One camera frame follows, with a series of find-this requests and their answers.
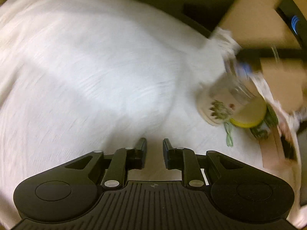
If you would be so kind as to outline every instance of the white fabric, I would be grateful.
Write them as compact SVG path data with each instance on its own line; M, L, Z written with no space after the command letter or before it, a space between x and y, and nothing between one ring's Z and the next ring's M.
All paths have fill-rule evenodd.
M221 51L185 24L133 0L8 0L0 7L0 219L18 221L24 179L95 149L148 140L131 179L181 179L167 171L162 140L217 150L262 167L242 129L198 114L196 94L224 71Z

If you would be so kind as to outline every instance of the silver screw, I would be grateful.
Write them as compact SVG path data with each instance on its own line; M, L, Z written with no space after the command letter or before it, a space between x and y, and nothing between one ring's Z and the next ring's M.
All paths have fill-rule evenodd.
M201 186L204 185L204 182L201 181L201 180L191 180L191 181L189 182L189 184L190 184L191 187L199 188L199 187L201 187Z
M108 180L104 183L104 185L108 188L115 188L119 185L119 182L117 180Z

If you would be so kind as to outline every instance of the green string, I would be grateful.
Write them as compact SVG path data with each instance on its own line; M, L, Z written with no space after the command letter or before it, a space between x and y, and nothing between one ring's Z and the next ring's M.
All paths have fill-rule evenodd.
M232 125L229 121L225 121L224 122L224 128L226 130L227 133L227 137L226 137L226 144L228 147L233 147L233 139L231 136L231 130L232 130Z

